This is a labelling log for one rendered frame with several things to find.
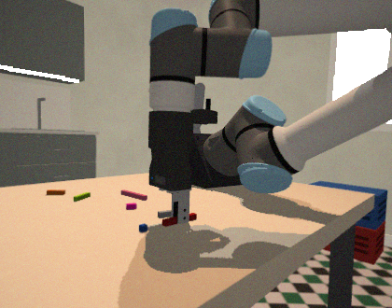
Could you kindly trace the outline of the orange rod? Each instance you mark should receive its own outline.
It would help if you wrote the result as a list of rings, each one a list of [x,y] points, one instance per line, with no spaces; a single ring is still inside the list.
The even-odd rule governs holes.
[[[64,195],[64,194],[65,194],[65,190],[53,190],[53,189],[47,190],[47,195]]]

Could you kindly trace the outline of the short magenta rod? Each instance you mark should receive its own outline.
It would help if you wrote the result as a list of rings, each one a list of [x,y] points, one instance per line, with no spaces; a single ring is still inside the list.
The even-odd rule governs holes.
[[[136,209],[137,204],[136,203],[126,203],[126,209]]]

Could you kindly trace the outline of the pink rod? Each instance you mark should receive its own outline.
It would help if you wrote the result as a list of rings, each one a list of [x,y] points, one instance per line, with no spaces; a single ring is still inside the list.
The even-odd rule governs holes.
[[[136,199],[140,199],[140,200],[147,200],[147,195],[144,194],[140,194],[140,193],[136,193],[136,192],[132,192],[132,191],[128,191],[128,190],[121,190],[120,194],[125,195],[125,196],[129,196],[129,197],[133,197]]]

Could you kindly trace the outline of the lime green rod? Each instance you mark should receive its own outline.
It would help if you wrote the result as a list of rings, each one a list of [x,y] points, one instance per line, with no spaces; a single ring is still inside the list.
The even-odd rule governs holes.
[[[90,196],[91,196],[91,193],[90,193],[90,192],[85,192],[85,193],[79,194],[79,195],[77,195],[77,196],[74,196],[74,197],[73,197],[73,201],[74,201],[74,202],[78,202],[78,201],[80,201],[80,200],[89,198]]]

